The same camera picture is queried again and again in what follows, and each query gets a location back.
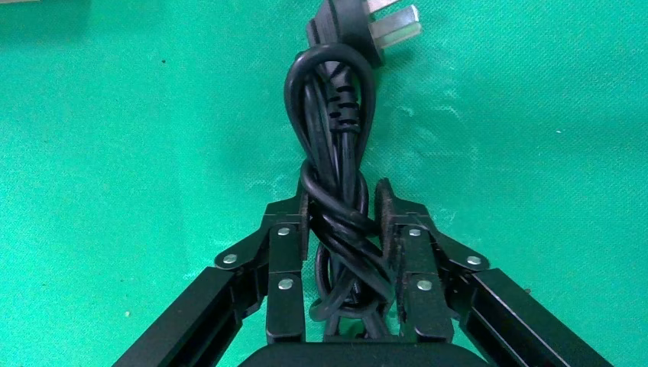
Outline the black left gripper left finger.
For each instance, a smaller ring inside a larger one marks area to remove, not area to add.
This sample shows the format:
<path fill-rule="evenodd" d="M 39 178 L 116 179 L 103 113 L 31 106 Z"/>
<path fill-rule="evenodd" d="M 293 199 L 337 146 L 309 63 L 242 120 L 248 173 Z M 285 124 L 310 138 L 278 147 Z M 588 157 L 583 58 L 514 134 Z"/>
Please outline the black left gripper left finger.
<path fill-rule="evenodd" d="M 116 366 L 215 366 L 243 325 L 267 306 L 267 345 L 243 366 L 278 366 L 271 351 L 306 338 L 301 271 L 308 246 L 302 190 L 269 203 L 260 227 L 218 254 L 115 362 Z"/>

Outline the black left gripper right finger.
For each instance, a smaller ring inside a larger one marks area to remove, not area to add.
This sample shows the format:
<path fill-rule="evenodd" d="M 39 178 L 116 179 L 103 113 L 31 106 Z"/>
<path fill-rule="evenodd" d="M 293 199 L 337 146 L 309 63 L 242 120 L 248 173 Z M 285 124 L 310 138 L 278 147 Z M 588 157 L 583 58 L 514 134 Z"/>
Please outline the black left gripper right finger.
<path fill-rule="evenodd" d="M 427 208 L 375 190 L 380 240 L 397 273 L 404 336 L 453 365 L 606 366 L 608 361 L 479 252 L 440 232 Z"/>

